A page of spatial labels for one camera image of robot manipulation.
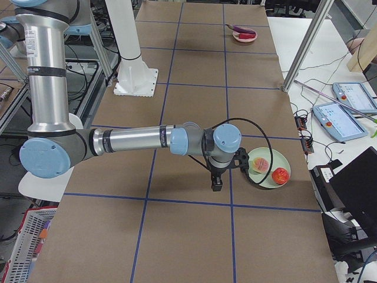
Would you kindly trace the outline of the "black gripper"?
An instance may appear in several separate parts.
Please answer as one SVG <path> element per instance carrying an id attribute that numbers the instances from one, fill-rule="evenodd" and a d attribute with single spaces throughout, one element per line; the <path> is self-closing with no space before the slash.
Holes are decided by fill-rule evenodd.
<path id="1" fill-rule="evenodd" d="M 216 167 L 213 164 L 209 164 L 209 171 L 211 176 L 211 189 L 212 191 L 221 191 L 223 187 L 223 182 L 221 179 L 222 174 L 229 169 L 229 166 L 226 167 Z"/>

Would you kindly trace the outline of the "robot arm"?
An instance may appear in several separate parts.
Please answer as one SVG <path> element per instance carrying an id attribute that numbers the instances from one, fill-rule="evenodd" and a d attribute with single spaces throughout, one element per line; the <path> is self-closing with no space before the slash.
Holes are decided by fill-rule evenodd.
<path id="1" fill-rule="evenodd" d="M 228 169 L 248 167 L 239 129 L 221 124 L 202 129 L 187 122 L 134 129 L 77 129 L 69 120 L 64 35 L 70 28 L 91 32 L 89 1 L 15 1 L 25 33 L 33 122 L 20 149 L 23 167 L 34 176 L 63 175 L 83 160 L 126 150 L 168 148 L 203 156 L 211 188 L 220 191 Z"/>

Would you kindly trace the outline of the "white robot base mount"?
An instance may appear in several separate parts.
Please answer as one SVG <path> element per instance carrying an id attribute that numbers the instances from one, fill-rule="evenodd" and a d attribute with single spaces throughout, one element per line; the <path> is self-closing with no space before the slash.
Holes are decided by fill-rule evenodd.
<path id="1" fill-rule="evenodd" d="M 158 70 L 143 61 L 131 1 L 109 0 L 105 4 L 121 59 L 114 94 L 152 97 Z"/>

